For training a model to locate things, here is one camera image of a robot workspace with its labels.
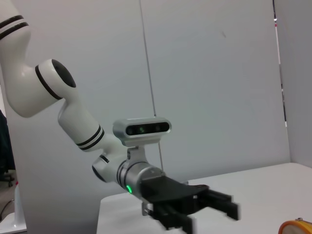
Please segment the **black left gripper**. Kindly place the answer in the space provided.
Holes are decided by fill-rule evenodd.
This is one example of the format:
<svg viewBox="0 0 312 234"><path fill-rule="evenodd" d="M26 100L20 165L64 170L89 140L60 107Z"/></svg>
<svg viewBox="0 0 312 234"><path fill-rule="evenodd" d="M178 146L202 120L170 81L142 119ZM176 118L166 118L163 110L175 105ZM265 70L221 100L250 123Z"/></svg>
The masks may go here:
<svg viewBox="0 0 312 234"><path fill-rule="evenodd" d="M159 221L168 231L182 229L193 232L193 219L188 217L207 207L223 212L227 217L240 219L239 205L226 195L209 189L207 185L188 185L167 176L144 179L139 184L146 215Z"/></svg>

